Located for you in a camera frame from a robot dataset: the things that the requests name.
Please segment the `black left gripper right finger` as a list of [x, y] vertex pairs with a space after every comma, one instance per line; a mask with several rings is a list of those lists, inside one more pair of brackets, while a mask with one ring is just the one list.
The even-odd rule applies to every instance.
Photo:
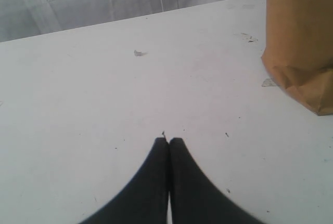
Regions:
[[202, 172], [185, 142], [169, 143], [173, 223], [256, 223], [257, 219], [228, 199]]

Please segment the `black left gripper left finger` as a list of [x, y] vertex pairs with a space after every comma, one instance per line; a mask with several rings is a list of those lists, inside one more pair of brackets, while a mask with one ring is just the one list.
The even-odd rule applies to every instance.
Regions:
[[169, 144], [156, 138], [127, 185], [84, 223], [167, 223]]

